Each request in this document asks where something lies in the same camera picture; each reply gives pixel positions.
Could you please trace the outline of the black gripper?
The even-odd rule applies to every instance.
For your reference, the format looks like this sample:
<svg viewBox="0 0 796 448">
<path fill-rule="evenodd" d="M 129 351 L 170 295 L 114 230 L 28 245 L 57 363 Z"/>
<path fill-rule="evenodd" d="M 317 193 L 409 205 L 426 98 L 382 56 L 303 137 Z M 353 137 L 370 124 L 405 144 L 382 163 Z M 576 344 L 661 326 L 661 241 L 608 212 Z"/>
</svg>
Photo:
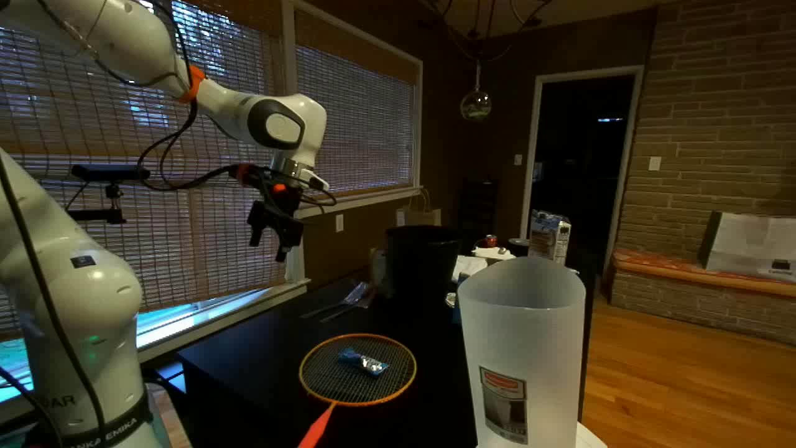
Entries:
<svg viewBox="0 0 796 448">
<path fill-rule="evenodd" d="M 265 231 L 273 230 L 278 236 L 277 261 L 285 261 L 303 236 L 303 224 L 297 219 L 303 190 L 297 180 L 255 164 L 247 168 L 245 185 L 260 193 L 247 217 L 248 245 L 260 246 Z"/>
</svg>

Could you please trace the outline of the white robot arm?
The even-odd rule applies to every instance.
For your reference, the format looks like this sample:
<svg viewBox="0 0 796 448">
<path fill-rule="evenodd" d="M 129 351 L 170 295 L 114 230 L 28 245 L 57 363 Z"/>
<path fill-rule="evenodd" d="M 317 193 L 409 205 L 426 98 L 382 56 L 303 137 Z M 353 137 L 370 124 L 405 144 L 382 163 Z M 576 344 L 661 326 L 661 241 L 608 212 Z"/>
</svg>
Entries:
<svg viewBox="0 0 796 448">
<path fill-rule="evenodd" d="M 214 82 L 137 0 L 3 0 L 0 20 L 202 110 L 239 142 L 285 150 L 293 180 L 314 176 L 327 110 L 306 94 L 268 98 Z M 139 278 L 15 159 L 3 163 L 3 285 L 17 301 L 33 403 L 49 441 L 168 448 L 137 353 Z"/>
</svg>

